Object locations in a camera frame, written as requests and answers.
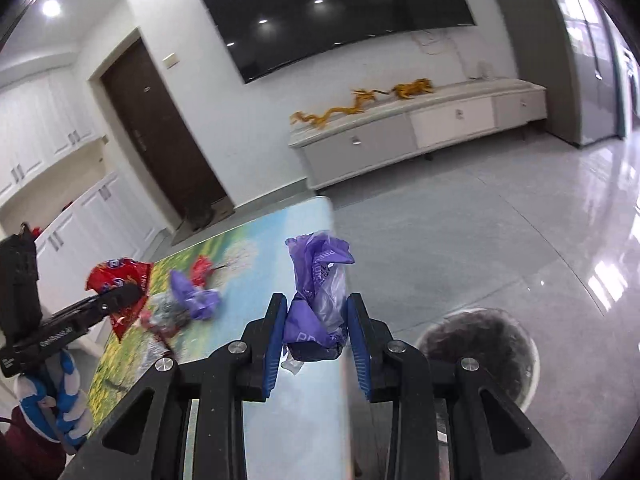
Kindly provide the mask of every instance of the red snack bag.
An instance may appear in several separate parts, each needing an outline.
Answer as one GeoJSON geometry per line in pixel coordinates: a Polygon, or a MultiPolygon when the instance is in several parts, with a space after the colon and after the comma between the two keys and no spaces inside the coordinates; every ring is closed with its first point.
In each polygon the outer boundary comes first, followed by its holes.
{"type": "Polygon", "coordinates": [[[89,273],[86,279],[84,290],[93,289],[98,294],[111,290],[125,283],[135,283],[140,287],[144,296],[135,304],[123,308],[116,314],[111,314],[111,329],[122,341],[124,333],[138,318],[140,311],[148,300],[147,292],[149,290],[149,277],[154,264],[144,264],[136,262],[130,258],[121,258],[119,260],[108,260],[96,265],[89,273]]]}
{"type": "Polygon", "coordinates": [[[213,274],[213,263],[206,256],[198,256],[191,266],[191,283],[204,287],[209,277],[213,274]]]}

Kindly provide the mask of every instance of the television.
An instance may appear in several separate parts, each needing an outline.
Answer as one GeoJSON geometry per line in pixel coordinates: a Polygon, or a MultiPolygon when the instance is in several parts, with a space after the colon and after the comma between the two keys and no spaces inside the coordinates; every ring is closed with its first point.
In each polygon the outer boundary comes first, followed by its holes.
{"type": "Polygon", "coordinates": [[[244,81],[354,41],[475,25],[465,0],[203,0],[244,81]]]}

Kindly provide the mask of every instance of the metal screw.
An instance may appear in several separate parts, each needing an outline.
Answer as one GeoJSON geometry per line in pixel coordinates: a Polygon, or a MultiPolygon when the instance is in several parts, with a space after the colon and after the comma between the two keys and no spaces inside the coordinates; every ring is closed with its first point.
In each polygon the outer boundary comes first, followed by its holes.
{"type": "Polygon", "coordinates": [[[386,347],[389,348],[389,351],[393,352],[394,354],[401,354],[406,350],[406,343],[398,339],[392,339],[386,344],[386,347]]]}
{"type": "Polygon", "coordinates": [[[159,372],[166,372],[174,367],[174,360],[168,357],[162,357],[156,361],[156,370],[159,372]]]}
{"type": "Polygon", "coordinates": [[[480,367],[478,361],[472,357],[463,357],[460,365],[468,372],[475,372],[480,367]]]}
{"type": "Polygon", "coordinates": [[[227,348],[232,354],[241,354],[246,351],[246,343],[244,341],[232,341],[227,348]]]}

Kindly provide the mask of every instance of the gloved hand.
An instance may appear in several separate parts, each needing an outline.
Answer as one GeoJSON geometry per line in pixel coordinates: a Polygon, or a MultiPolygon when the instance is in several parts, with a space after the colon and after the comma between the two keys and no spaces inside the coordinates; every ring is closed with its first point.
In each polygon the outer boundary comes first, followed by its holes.
{"type": "Polygon", "coordinates": [[[32,430],[50,442],[59,442],[40,409],[43,403],[50,408],[56,406],[58,429],[68,444],[77,447],[86,440],[94,420],[86,406],[86,394],[80,389],[80,374],[71,354],[63,350],[49,358],[46,373],[57,389],[56,398],[47,397],[46,387],[39,378],[20,374],[14,384],[20,410],[32,430]]]}

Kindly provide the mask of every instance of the recessed light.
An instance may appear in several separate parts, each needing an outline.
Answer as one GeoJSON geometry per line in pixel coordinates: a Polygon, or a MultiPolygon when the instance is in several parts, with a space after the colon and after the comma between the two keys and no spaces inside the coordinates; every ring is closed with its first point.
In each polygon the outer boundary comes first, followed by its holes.
{"type": "Polygon", "coordinates": [[[60,14],[60,4],[57,0],[47,0],[42,4],[42,12],[45,16],[53,18],[60,14]]]}

